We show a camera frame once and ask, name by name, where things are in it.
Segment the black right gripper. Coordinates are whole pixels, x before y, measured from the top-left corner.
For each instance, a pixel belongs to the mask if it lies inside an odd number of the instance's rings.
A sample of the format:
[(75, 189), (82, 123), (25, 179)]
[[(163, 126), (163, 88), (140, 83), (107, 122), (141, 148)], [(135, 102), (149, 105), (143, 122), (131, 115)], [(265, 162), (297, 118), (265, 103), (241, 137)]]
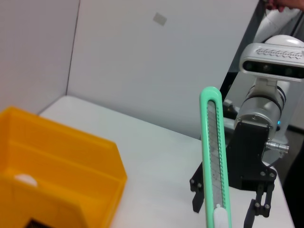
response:
[[(227, 146), (229, 186), (239, 190), (256, 190), (244, 220), (244, 228), (252, 228), (255, 217), (269, 217), (276, 171), (263, 164), (262, 155), (269, 128), (239, 122)], [(193, 211), (199, 213), (204, 202), (202, 163), (190, 178), (190, 191), (195, 192)]]

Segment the background person hand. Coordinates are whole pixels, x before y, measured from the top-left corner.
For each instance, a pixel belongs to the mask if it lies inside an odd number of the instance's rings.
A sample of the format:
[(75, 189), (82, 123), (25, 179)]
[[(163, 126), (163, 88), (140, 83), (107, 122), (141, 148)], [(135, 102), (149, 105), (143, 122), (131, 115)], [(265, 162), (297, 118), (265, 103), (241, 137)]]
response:
[(265, 0), (265, 7), (268, 10), (282, 12), (284, 8), (304, 10), (304, 0)]

